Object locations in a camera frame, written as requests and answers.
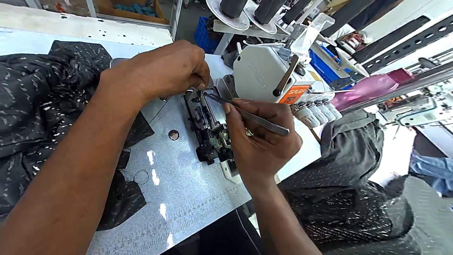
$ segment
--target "hand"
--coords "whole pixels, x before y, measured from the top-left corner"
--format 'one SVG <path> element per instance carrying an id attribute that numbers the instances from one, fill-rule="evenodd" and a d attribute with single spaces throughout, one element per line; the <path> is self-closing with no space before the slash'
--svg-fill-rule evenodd
<path id="1" fill-rule="evenodd" d="M 302 146 L 302 139 L 294 130 L 291 109 L 282 103 L 261 103 L 234 99 L 239 108 L 289 129 L 287 136 L 273 133 L 255 122 L 242 119 L 229 103 L 224 105 L 226 125 L 231 138 L 236 166 L 252 197 L 275 184 L 274 175 Z M 253 136 L 246 135 L 246 128 Z"/>
<path id="2" fill-rule="evenodd" d="M 181 40 L 140 53 L 103 71 L 99 86 L 131 96 L 143 106 L 149 100 L 180 94 L 189 87 L 204 89 L 208 82 L 204 51 Z"/>

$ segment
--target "blue plastic crate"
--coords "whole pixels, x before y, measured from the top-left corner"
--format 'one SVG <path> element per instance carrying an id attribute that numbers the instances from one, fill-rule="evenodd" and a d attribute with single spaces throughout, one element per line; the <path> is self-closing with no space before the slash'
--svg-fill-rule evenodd
<path id="1" fill-rule="evenodd" d="M 209 38 L 209 33 L 206 30 L 207 17 L 201 16 L 198 20 L 197 31 L 194 33 L 197 45 L 204 50 L 206 54 L 213 54 L 219 45 L 219 41 Z"/>

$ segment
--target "cardboard box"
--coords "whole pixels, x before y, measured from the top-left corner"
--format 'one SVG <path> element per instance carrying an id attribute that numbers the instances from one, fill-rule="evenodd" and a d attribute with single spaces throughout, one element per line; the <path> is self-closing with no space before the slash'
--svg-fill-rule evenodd
<path id="1" fill-rule="evenodd" d="M 164 13 L 162 12 L 162 9 L 160 8 L 159 2 L 157 0 L 153 0 L 153 8 L 154 8 L 154 11 L 156 12 L 157 18 L 151 17 L 151 16 L 146 16 L 146 15 L 141 15 L 141 14 L 125 11 L 125 10 L 117 10 L 117 9 L 113 8 L 113 6 L 117 5 L 117 4 L 123 4 L 123 5 L 130 6 L 133 3 L 144 5 L 145 0 L 97 0 L 97 6 L 99 8 L 99 13 L 101 13 L 101 14 L 112 15 L 112 16 L 117 16 L 117 17 L 124 17 L 124 18 L 129 18 L 129 19 L 136 19 L 136 20 L 145 20 L 145 21 L 162 23 L 162 24 L 169 23 L 169 21 L 165 19 Z"/>

